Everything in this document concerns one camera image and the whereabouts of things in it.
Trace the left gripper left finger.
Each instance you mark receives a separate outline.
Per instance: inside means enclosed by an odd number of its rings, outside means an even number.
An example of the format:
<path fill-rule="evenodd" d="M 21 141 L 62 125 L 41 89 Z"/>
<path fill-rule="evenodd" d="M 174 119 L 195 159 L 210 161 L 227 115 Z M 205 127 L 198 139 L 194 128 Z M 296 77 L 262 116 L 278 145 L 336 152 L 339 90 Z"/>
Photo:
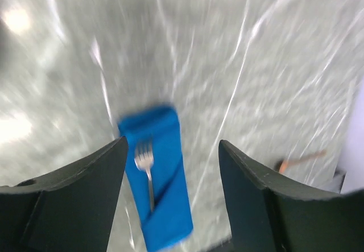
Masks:
<path fill-rule="evenodd" d="M 128 144 L 118 138 L 45 175 L 1 187 L 2 251 L 106 251 Z"/>

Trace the metal fork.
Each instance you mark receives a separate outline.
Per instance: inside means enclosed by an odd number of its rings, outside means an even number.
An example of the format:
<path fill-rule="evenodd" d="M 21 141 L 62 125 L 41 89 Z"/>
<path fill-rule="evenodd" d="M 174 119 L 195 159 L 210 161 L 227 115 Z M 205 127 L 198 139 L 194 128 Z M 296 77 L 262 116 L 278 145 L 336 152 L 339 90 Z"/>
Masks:
<path fill-rule="evenodd" d="M 154 153 L 151 139 L 147 141 L 141 141 L 136 144 L 134 150 L 134 162 L 137 169 L 145 172 L 147 175 L 150 211 L 153 212 L 155 207 L 155 199 L 151 169 L 154 165 Z"/>

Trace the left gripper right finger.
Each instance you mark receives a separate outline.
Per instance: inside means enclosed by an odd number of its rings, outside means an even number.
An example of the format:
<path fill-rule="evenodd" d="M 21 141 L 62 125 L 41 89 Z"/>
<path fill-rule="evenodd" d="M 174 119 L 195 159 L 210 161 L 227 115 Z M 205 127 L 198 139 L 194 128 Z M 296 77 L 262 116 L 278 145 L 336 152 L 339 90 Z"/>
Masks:
<path fill-rule="evenodd" d="M 299 183 L 226 140 L 218 158 L 235 251 L 363 250 L 363 191 Z"/>

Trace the blue cloth napkin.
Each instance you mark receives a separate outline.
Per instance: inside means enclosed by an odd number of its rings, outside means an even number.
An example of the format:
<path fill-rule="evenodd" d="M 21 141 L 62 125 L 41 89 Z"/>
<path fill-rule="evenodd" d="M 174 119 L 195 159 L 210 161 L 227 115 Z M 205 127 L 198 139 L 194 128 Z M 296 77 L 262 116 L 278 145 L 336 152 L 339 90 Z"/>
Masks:
<path fill-rule="evenodd" d="M 181 150 L 180 123 L 171 105 L 158 105 L 124 117 L 119 133 L 129 150 L 125 172 L 139 214 L 147 251 L 173 246 L 191 234 L 193 222 Z M 147 174 L 135 164 L 140 148 L 152 150 L 154 207 Z"/>

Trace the wooden spoon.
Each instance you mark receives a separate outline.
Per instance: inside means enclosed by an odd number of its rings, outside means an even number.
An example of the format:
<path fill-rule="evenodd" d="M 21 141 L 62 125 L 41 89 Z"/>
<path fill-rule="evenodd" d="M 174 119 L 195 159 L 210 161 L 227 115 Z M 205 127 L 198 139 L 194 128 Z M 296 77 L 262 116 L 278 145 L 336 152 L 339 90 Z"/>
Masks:
<path fill-rule="evenodd" d="M 283 174 L 289 167 L 295 166 L 297 164 L 300 164 L 302 162 L 306 162 L 310 159 L 317 159 L 326 154 L 326 150 L 318 151 L 315 153 L 311 153 L 305 156 L 302 156 L 298 159 L 281 159 L 276 162 L 274 165 L 274 170 L 279 172 L 280 174 Z"/>

